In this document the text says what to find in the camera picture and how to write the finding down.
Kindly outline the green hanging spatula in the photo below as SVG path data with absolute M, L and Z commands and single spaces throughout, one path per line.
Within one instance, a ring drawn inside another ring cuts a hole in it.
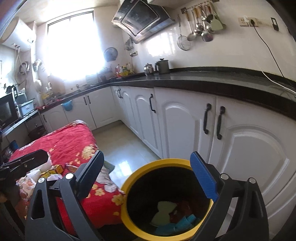
M 218 19 L 218 15 L 215 11 L 214 5 L 211 2 L 210 2 L 210 7 L 211 7 L 211 10 L 213 13 L 213 20 L 211 21 L 212 30 L 214 30 L 214 31 L 224 30 L 225 26 Z

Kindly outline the wall power socket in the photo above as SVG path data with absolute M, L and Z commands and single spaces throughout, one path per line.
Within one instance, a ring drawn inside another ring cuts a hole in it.
M 239 17 L 238 23 L 240 27 L 258 27 L 258 22 L 256 18 Z

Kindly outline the green sponge in bin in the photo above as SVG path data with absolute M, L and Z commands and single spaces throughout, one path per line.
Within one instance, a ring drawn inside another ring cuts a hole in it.
M 151 225 L 159 227 L 170 223 L 170 213 L 174 211 L 176 207 L 176 203 L 160 201 L 158 203 L 158 212 L 152 218 Z

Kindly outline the blue cloth on cabinet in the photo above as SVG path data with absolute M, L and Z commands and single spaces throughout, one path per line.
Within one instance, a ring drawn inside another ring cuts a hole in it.
M 73 109 L 72 100 L 62 103 L 61 106 L 64 111 L 71 111 Z

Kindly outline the black microwave oven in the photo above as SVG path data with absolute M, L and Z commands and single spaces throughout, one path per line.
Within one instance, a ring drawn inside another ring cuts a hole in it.
M 16 110 L 14 95 L 9 93 L 0 99 L 0 119 L 2 128 L 15 123 L 20 118 Z

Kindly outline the white lower cabinets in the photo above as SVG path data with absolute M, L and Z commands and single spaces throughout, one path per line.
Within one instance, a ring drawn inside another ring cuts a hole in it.
M 169 88 L 106 87 L 42 113 L 48 131 L 76 120 L 88 124 L 122 185 L 158 158 L 206 162 L 236 179 L 260 186 L 270 237 L 295 207 L 295 96 L 251 92 L 256 102 Z

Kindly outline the steel teapot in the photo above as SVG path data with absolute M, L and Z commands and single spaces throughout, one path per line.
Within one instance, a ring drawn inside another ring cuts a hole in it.
M 149 75 L 154 75 L 154 67 L 152 64 L 145 64 L 144 66 L 144 73 L 146 76 L 149 76 Z

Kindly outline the hanging steel ladle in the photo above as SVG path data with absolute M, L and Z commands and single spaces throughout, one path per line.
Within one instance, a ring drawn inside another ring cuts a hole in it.
M 203 32 L 201 33 L 201 36 L 202 36 L 202 40 L 204 42 L 211 42 L 213 41 L 213 35 L 207 31 L 206 29 L 206 24 L 205 24 L 205 14 L 204 14 L 204 11 L 202 9 L 202 7 L 200 7 L 200 10 L 201 10 L 201 19 L 202 19 L 202 23 L 203 23 Z

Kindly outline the dark green canister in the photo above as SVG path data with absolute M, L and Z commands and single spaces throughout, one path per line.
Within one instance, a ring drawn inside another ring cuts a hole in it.
M 154 68 L 155 68 L 155 73 L 158 73 L 158 74 L 170 73 L 169 61 L 164 58 L 161 58 L 159 61 L 157 61 L 154 65 Z

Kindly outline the black range hood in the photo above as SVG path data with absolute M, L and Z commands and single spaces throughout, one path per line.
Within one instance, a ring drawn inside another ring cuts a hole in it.
M 164 7 L 137 0 L 123 1 L 111 22 L 138 44 L 171 26 L 175 20 Z

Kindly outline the blue wall fan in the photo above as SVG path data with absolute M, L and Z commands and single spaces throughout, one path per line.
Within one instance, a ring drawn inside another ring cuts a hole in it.
M 109 47 L 104 51 L 104 59 L 106 62 L 115 61 L 118 57 L 118 51 L 114 47 Z

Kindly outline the black countertop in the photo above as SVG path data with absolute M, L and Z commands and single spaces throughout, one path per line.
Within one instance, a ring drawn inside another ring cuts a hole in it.
M 263 108 L 295 119 L 295 98 L 283 94 L 283 87 L 295 90 L 295 81 L 278 75 L 267 74 L 244 68 L 235 67 L 186 67 L 171 69 L 168 74 L 145 76 L 144 73 L 128 77 L 112 78 L 86 90 L 71 93 L 51 104 L 38 109 L 44 113 L 55 106 L 73 98 L 83 96 L 95 90 L 112 86 L 131 86 L 142 88 L 171 88 L 228 97 Z

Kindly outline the yellow black trash bin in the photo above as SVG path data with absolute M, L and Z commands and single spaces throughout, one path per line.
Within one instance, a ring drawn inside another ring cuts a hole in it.
M 190 240 L 201 226 L 213 205 L 200 186 L 188 160 L 161 159 L 134 171 L 121 187 L 125 200 L 121 220 L 125 227 L 143 240 Z M 155 235 L 158 227 L 151 225 L 158 212 L 158 203 L 177 204 L 170 213 L 170 223 L 194 214 L 201 221 L 194 228 L 169 237 Z

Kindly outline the blue terry cloth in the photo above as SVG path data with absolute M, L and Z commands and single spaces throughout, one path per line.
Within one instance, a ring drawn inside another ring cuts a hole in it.
M 200 221 L 200 218 L 197 218 L 194 216 L 194 214 L 191 214 L 189 216 L 182 217 L 177 223 L 168 223 L 167 225 L 159 226 L 154 234 L 162 237 L 179 235 L 193 229 L 195 224 L 199 223 Z

